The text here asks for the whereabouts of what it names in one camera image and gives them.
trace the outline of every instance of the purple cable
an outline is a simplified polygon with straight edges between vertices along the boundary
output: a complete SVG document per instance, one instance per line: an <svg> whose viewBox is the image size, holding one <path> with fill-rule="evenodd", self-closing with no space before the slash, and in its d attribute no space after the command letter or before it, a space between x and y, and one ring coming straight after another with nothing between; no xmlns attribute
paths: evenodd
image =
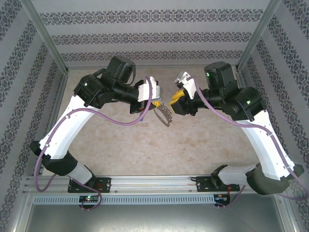
<svg viewBox="0 0 309 232"><path fill-rule="evenodd" d="M67 118L70 118L70 116L71 116L72 114L74 114L74 113L76 113L76 112L79 112L79 111L87 111L87 112L90 112L90 113L94 113L94 114L99 115L100 117L102 117L102 118L104 118L104 119L110 121L111 123L114 123L114 124L119 125L119 126L132 126L132 125L138 123L138 122L140 121L140 119L143 118L143 117L146 115L147 111L149 110L150 105L151 105L152 95L153 95L153 87L152 87L150 78L147 76L147 77L145 77L145 79L148 81L148 84L149 84L149 99L148 99L148 102L147 102L146 107L145 107L145 109L144 109L144 112L143 112L137 119L135 119L134 121L132 121L132 122L118 122L118 121L116 121L116 120L113 120L113 119L107 117L106 115L104 115L104 114L102 114L102 113L100 113L100 112L98 112L98 111L91 110L91 109L80 108L80 109L72 110L71 112L69 112L69 113L66 115L67 117L64 116L64 117L57 123L57 125L55 126L55 128L53 129L53 131L50 133L50 136L48 137L48 139L47 139L47 141L46 141L46 144L45 144L44 148L42 149L41 153L39 154L39 157L38 157L38 159L37 159L37 161L36 161L36 163L35 163L35 167L34 167L34 185L35 185L35 188L36 188L36 190L37 190L38 192L44 192L45 190L47 190L48 187L49 187L49 185L50 185L50 183L53 181L54 177L56 176L56 174L52 175L52 177L51 177L50 180L48 181L47 185L46 185L43 189L40 189L39 184L38 184L38 176L37 176L37 173L38 173L38 170L39 170L39 165L40 165L41 159L42 159L42 157L43 157L43 155L44 155L44 153L45 153L45 151L46 151L46 149L47 149L47 147L48 147L50 141L52 140L54 134L55 134L56 131L59 129L59 127L61 126L61 124L62 124ZM88 187L88 186L86 186L86 185L83 185L83 184L81 184L80 182L78 182L78 181L75 180L75 179L73 179L73 181L75 181L77 184L83 186L84 188L87 188L87 189L89 189L89 190L91 190L91 191L97 192L97 193L99 194L99 196L100 196L100 203L101 203L101 201L102 201L102 195L101 195L101 193L100 193L99 191L97 191L97 190L95 190L95 189L93 189L93 188L90 188L90 187Z"/></svg>
<svg viewBox="0 0 309 232"><path fill-rule="evenodd" d="M188 80L190 79L194 79L194 83L195 83L195 87L197 89L197 93L199 95L199 97L201 98L201 100L204 102L204 104L211 110L213 111L217 116L219 116L221 119L223 119L224 121L234 125L234 126L237 126L237 127L244 127L244 128L259 128L261 130L264 130L272 139L278 153L279 153L279 156L280 158L282 159L282 162L285 166L285 168L288 170L288 172L294 177L294 179L301 185L301 187L303 188L303 190L305 191L305 195L301 198L298 198L298 197L290 197L290 196L286 196L286 195L283 195L283 194L278 194L279 196L281 197L284 197L284 198L287 198L287 199L291 199L291 200L295 200L295 201L303 201L303 200L306 200L308 197L309 197L309 190L306 188L305 184L302 182L302 180L300 178L297 177L297 175L292 171L292 169L289 167L289 164L288 162L286 161L285 157L284 157L284 154L282 153L280 147L279 147L279 144L274 136L274 134L272 134L272 132L270 130L268 130L267 128L265 127L262 127L260 125L256 125L256 124L250 124L250 125L246 125L246 124L241 124L241 123L237 123L237 122L234 122L230 119L228 119L227 117L224 117L223 115L221 115L220 113L218 113L210 104L209 102L206 100L206 98L204 97L204 95L202 94L200 88L199 88L199 85L196 81L196 79L192 76L192 77L189 77Z"/></svg>

